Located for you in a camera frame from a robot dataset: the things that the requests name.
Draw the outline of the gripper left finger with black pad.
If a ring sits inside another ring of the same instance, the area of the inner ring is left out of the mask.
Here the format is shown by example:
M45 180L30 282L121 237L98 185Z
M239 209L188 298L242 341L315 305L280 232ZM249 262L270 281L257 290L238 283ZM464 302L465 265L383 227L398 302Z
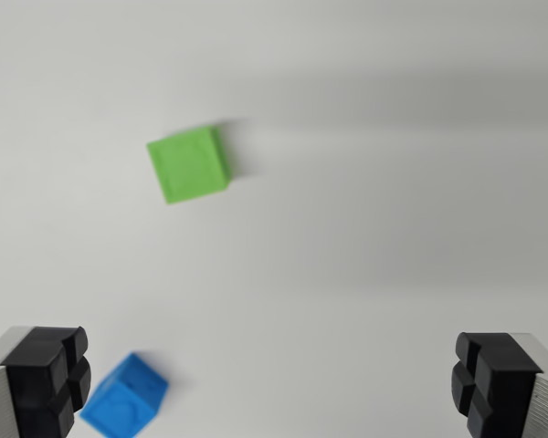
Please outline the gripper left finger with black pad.
M66 437L90 394L82 327L9 328L0 337L0 437Z

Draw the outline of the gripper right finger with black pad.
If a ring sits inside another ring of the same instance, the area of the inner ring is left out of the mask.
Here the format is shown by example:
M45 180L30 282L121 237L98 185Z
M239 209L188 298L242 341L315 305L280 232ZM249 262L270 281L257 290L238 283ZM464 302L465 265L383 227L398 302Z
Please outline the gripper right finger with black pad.
M548 349L529 333L458 335L451 393L473 437L548 437Z

